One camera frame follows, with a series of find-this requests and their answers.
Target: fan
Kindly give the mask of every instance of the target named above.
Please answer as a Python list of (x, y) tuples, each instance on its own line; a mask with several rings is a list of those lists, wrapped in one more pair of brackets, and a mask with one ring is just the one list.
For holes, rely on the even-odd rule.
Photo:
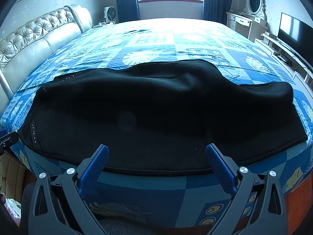
[(104, 8), (104, 20), (106, 23), (114, 21), (115, 22), (116, 11), (113, 6)]

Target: oval mirror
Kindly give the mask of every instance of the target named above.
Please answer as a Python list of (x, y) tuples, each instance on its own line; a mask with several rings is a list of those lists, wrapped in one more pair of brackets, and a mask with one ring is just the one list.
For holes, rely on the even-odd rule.
[(260, 7), (261, 0), (250, 0), (250, 8), (252, 13), (256, 13)]

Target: metal bolt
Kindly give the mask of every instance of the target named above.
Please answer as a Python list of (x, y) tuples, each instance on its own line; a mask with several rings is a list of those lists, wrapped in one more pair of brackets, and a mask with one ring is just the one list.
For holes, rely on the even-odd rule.
[(272, 177), (276, 177), (276, 172), (273, 171), (273, 170), (271, 170), (271, 171), (270, 171), (270, 175), (271, 175)]
[(40, 178), (40, 179), (43, 179), (43, 178), (45, 178), (45, 177), (46, 177), (46, 174), (45, 174), (44, 172), (39, 174), (39, 178)]
[(247, 173), (248, 172), (248, 169), (246, 167), (240, 167), (240, 172), (242, 173)]
[(66, 171), (66, 173), (67, 174), (73, 174), (75, 172), (75, 169), (74, 168), (69, 168), (67, 171)]

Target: tufted headboard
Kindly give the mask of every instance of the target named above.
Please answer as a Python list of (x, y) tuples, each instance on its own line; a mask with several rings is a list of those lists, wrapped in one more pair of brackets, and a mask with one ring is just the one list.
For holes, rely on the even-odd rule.
[(32, 70), (91, 27), (89, 11), (73, 4), (31, 20), (0, 40), (0, 114)]

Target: flat screen tv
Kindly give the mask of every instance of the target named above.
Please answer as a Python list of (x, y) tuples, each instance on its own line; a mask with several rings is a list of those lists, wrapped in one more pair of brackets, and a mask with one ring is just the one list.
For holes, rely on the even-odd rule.
[(278, 39), (313, 70), (313, 28), (302, 21), (281, 13)]

